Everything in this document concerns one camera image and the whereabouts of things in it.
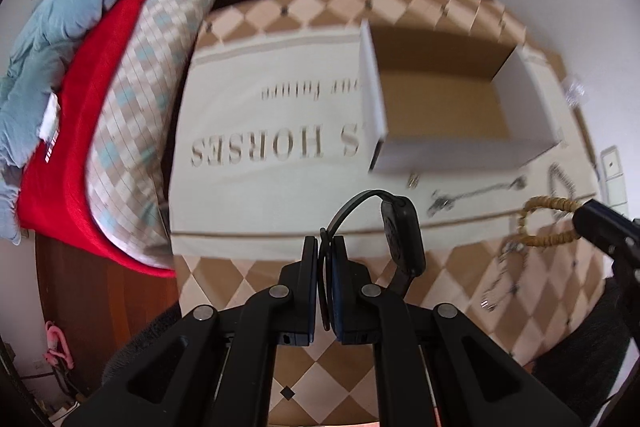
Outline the red blanket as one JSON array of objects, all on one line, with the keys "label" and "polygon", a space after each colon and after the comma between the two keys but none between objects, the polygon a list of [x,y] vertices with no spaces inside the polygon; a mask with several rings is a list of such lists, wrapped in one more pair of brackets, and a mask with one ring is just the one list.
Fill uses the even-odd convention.
[{"label": "red blanket", "polygon": [[58,141],[48,162],[39,142],[24,167],[16,211],[22,234],[32,230],[58,239],[151,277],[171,277],[122,260],[90,216],[86,196],[86,162],[96,123],[119,60],[134,30],[144,0],[117,0],[82,40],[55,94],[60,103]]}]

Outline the phone on bed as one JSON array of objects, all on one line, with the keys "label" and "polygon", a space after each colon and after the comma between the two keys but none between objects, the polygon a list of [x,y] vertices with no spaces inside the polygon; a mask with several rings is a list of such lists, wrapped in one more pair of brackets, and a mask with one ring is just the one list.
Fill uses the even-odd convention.
[{"label": "phone on bed", "polygon": [[60,134],[60,130],[58,130],[58,126],[60,125],[60,109],[58,96],[55,93],[51,93],[38,131],[39,139],[44,144],[45,162],[50,160],[56,141],[58,141],[58,135]]}]

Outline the pink clothes hanger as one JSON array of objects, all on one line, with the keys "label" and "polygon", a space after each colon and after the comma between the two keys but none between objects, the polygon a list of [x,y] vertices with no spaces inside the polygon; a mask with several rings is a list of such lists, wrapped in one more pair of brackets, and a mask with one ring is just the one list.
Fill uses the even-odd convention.
[{"label": "pink clothes hanger", "polygon": [[55,369],[73,369],[73,357],[61,329],[52,321],[47,321],[44,324],[44,331],[46,332],[47,351],[43,353],[43,358],[46,362]]}]

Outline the white cardboard box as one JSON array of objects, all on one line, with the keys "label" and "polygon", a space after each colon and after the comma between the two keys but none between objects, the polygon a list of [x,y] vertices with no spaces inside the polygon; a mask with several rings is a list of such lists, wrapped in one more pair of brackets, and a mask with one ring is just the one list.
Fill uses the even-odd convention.
[{"label": "white cardboard box", "polygon": [[363,22],[358,83],[376,173],[518,169],[561,141],[521,44]]}]

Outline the clear plastic wrap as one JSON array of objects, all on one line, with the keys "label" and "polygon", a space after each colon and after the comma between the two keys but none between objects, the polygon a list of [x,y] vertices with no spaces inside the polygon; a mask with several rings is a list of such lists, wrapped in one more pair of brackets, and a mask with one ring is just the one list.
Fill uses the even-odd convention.
[{"label": "clear plastic wrap", "polygon": [[576,75],[567,75],[561,81],[561,87],[565,101],[570,108],[578,107],[582,99],[585,98],[585,87],[582,84],[582,80]]}]

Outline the light blue quilt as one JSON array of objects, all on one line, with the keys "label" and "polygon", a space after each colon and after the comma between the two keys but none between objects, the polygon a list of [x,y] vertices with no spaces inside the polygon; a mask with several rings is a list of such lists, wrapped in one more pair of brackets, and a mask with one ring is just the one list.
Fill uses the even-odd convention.
[{"label": "light blue quilt", "polygon": [[16,37],[1,78],[1,237],[17,246],[24,167],[41,141],[38,131],[49,96],[82,40],[117,0],[40,0]]}]

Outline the argyle bed sheet mattress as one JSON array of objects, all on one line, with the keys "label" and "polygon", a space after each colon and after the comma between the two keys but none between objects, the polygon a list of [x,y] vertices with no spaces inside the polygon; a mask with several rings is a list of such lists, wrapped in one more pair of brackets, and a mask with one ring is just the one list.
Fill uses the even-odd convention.
[{"label": "argyle bed sheet mattress", "polygon": [[108,85],[86,162],[90,216],[107,247],[152,271],[174,266],[162,159],[179,82],[214,0],[144,0]]}]

